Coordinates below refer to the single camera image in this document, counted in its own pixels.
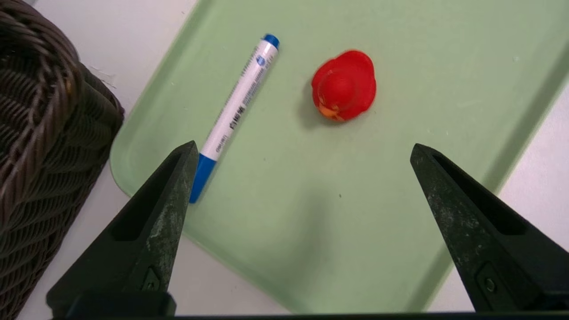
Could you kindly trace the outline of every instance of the red rubber duck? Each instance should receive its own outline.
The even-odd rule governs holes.
[[[349,50],[318,68],[312,78],[312,99],[324,117],[348,121],[369,109],[376,86],[372,60]]]

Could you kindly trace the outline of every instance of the white surface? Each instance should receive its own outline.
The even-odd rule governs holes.
[[[110,83],[129,113],[196,0],[38,0],[35,7],[77,48],[81,60]],[[569,248],[569,91],[534,138],[501,197],[564,248]],[[47,319],[49,288],[128,201],[108,165],[38,282],[19,319]],[[430,310],[472,310],[460,279],[450,277]],[[183,237],[170,292],[177,314],[271,314],[286,311]]]

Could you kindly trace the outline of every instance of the wicker basket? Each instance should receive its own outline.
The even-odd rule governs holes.
[[[59,249],[122,120],[60,30],[0,0],[0,319],[18,315]]]

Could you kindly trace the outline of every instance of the whiteboard marker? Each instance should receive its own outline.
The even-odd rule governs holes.
[[[243,118],[243,113],[274,62],[278,48],[279,40],[277,37],[272,34],[266,34],[251,54],[245,68],[243,68],[239,81],[225,102],[223,110],[219,114],[213,129],[209,132],[204,147],[201,149],[192,192],[189,196],[190,203],[196,203],[200,197],[209,175],[211,175],[219,156],[223,152],[223,148],[231,138],[237,124]]]

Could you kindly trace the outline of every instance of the blue marker cap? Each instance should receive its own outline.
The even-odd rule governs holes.
[[[205,184],[208,182],[209,175],[211,175],[213,168],[217,161],[200,153],[200,159],[197,163],[196,176],[193,179],[192,192],[189,194],[189,202],[196,203],[199,199],[201,191],[204,189]]]
[[[275,46],[275,48],[277,48],[277,50],[279,50],[279,39],[277,39],[276,36],[272,35],[272,34],[266,34],[262,40],[267,41],[268,43],[272,44]]]

